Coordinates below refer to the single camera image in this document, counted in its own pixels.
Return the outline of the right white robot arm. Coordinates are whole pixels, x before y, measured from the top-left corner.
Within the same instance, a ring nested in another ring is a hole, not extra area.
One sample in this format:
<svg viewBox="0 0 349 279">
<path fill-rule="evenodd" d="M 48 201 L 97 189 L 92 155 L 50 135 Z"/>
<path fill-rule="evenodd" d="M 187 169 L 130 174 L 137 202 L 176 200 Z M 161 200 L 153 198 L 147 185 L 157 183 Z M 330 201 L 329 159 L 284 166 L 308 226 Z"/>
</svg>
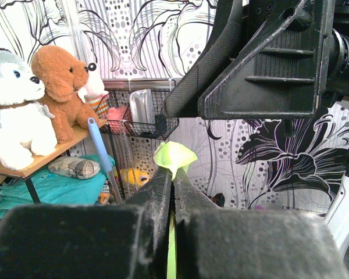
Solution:
<svg viewBox="0 0 349 279">
<path fill-rule="evenodd" d="M 167 117 L 247 122 L 237 163 L 268 162 L 264 195 L 318 189 L 349 246 L 349 129 L 326 109 L 349 97 L 349 1 L 219 1 L 205 49 L 166 97 Z"/>
</svg>

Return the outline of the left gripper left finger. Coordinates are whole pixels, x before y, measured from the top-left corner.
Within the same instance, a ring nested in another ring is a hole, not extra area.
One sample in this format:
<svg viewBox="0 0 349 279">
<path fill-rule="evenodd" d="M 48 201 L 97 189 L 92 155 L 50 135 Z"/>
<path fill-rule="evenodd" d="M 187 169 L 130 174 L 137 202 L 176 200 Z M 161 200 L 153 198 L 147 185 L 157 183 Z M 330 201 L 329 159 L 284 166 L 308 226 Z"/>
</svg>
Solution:
<svg viewBox="0 0 349 279">
<path fill-rule="evenodd" d="M 172 174 L 113 206 L 30 205 L 0 222 L 0 278 L 165 278 Z"/>
</svg>

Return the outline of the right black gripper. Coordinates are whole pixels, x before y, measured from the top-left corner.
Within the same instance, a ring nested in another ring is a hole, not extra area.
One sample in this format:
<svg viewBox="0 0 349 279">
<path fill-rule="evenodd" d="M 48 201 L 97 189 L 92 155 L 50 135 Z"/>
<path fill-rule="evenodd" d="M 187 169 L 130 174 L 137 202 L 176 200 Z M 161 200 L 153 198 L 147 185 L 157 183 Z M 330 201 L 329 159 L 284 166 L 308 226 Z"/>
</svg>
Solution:
<svg viewBox="0 0 349 279">
<path fill-rule="evenodd" d="M 349 96 L 349 1 L 336 1 L 335 9 L 333 1 L 278 1 L 200 96 L 198 113 L 211 120 L 311 118 L 321 95 L 324 102 Z"/>
</svg>

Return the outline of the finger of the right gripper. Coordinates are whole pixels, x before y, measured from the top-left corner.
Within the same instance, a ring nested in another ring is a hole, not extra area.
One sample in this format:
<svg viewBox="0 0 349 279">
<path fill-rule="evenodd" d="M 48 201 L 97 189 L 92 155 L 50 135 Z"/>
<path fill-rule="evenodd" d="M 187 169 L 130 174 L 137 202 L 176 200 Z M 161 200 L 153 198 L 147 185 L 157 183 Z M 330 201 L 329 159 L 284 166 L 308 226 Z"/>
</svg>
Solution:
<svg viewBox="0 0 349 279">
<path fill-rule="evenodd" d="M 242 17 L 241 0 L 218 1 L 212 32 L 204 50 L 165 99 L 163 112 L 167 118 L 198 116 L 198 99 L 240 49 Z"/>
</svg>

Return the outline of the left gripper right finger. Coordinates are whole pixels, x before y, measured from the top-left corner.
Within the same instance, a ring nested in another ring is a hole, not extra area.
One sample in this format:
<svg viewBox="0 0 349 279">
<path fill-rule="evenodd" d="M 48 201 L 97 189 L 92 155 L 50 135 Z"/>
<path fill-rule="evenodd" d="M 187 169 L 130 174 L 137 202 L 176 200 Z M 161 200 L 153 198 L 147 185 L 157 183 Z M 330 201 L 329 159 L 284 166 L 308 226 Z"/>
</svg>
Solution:
<svg viewBox="0 0 349 279">
<path fill-rule="evenodd" d="M 173 186 L 178 278 L 348 278 L 318 216 L 221 208 L 183 171 Z"/>
</svg>

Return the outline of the green plastic trash bag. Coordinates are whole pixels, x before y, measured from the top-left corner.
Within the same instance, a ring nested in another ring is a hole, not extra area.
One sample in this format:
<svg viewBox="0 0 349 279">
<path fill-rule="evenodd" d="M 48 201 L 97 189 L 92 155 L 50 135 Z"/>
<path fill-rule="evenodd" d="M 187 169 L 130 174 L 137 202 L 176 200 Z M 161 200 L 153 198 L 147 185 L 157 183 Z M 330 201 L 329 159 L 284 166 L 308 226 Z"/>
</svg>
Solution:
<svg viewBox="0 0 349 279">
<path fill-rule="evenodd" d="M 161 142 L 154 153 L 154 162 L 165 169 L 170 170 L 172 182 L 176 178 L 177 171 L 182 169 L 185 173 L 197 155 L 181 143 L 168 141 Z M 169 240 L 168 240 L 168 264 L 166 278 L 176 278 L 176 236 L 175 214 L 170 213 Z"/>
</svg>

